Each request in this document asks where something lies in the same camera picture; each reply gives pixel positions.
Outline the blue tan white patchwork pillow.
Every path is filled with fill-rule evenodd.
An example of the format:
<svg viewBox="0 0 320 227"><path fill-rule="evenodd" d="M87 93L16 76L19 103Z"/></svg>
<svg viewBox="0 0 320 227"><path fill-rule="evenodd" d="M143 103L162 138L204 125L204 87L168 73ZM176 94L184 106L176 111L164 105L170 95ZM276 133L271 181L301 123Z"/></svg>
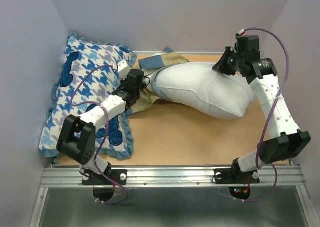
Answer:
<svg viewBox="0 0 320 227"><path fill-rule="evenodd" d="M175 65L186 64L188 62L188 59L169 47L166 47L162 52L137 60L133 68L144 72L144 75L147 77L148 86L140 91L140 98L136 104L126 111L126 114L130 116L145 111L158 100L171 102L172 100L156 86L156 80L158 80L163 71Z"/></svg>

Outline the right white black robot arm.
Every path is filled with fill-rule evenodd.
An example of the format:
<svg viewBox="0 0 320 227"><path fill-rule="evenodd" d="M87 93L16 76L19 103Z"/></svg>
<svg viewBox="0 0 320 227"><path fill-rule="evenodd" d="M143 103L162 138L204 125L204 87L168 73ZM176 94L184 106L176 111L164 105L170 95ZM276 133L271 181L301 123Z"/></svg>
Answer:
<svg viewBox="0 0 320 227"><path fill-rule="evenodd" d="M266 117L257 150L235 159L222 178L242 182L254 171L278 161L296 158L311 141L308 131L302 131L292 117L282 95L278 72L270 58L261 58L260 38L238 33L233 47L226 47L219 62L212 68L228 76L240 73L255 93Z"/></svg>

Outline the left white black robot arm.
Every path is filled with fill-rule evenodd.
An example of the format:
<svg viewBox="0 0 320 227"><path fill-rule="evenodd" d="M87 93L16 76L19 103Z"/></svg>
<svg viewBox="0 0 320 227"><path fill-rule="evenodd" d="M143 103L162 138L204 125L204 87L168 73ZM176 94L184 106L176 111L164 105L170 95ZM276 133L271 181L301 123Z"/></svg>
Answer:
<svg viewBox="0 0 320 227"><path fill-rule="evenodd" d="M130 69L104 102L79 116L68 115L63 122L57 151L92 171L100 184L111 180L111 165L96 151L96 133L106 127L105 136L108 136L109 121L136 104L141 90L147 87L145 78L142 70Z"/></svg>

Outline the blue houndstooth bear pillow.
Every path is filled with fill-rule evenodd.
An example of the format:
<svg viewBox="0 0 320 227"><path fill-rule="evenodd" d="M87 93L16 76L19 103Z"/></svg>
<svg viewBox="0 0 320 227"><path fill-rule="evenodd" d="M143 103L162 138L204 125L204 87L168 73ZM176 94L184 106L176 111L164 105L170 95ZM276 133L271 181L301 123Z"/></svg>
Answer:
<svg viewBox="0 0 320 227"><path fill-rule="evenodd" d="M79 116L90 111L119 87L121 78L111 67L116 67L124 59L132 67L137 55L125 45L94 43L76 33L68 37L62 72L51 91L53 105L47 111L47 121L39 141L43 157L53 158L60 154L57 142L67 116ZM96 133L95 147L102 148L101 154L119 160L132 157L134 141L126 113L112 118L108 135L105 134L106 127Z"/></svg>

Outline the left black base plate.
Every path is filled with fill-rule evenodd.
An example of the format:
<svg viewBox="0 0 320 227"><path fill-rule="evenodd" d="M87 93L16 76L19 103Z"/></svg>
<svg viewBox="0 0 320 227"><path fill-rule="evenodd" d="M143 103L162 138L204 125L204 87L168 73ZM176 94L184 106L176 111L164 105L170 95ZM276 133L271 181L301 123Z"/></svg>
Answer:
<svg viewBox="0 0 320 227"><path fill-rule="evenodd" d="M89 169L81 168L79 173L82 175L83 186L110 186L112 183ZM109 169L104 173L109 179L124 186L127 184L127 170L126 169Z"/></svg>

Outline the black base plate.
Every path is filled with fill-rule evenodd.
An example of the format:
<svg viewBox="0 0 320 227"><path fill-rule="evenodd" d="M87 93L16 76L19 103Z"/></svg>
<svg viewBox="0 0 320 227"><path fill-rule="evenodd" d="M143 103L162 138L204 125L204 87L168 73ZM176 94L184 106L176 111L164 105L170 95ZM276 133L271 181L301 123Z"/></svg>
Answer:
<svg viewBox="0 0 320 227"><path fill-rule="evenodd" d="M83 186L110 186L112 183L89 169L81 168L79 173L82 175ZM109 179L124 186L127 184L127 170L126 169L109 169L104 173Z"/></svg>
<svg viewBox="0 0 320 227"><path fill-rule="evenodd" d="M217 185L259 184L257 171L235 173L230 168L220 168L214 171L211 182Z"/></svg>

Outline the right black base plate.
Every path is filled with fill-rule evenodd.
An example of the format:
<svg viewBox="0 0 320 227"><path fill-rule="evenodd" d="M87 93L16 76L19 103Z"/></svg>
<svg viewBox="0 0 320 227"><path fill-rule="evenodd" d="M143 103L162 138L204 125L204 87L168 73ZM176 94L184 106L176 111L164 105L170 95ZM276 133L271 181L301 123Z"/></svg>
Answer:
<svg viewBox="0 0 320 227"><path fill-rule="evenodd" d="M220 168L214 171L211 182L217 185L259 184L257 171L235 173L230 168Z"/></svg>

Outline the aluminium mounting rail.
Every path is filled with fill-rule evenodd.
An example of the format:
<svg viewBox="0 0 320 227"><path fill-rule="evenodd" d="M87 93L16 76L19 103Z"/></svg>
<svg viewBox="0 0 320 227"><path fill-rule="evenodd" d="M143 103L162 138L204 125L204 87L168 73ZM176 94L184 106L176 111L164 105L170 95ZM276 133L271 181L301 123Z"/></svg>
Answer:
<svg viewBox="0 0 320 227"><path fill-rule="evenodd" d="M271 187L277 179L277 186L305 186L306 180L300 166L277 165L277 176L271 166L266 166L244 183L216 183L215 176L225 167L204 166L115 166L114 170L126 169L123 184L128 189L134 188L183 188L183 187ZM79 167L45 168L40 181L42 188L79 188L84 187L83 176Z"/></svg>

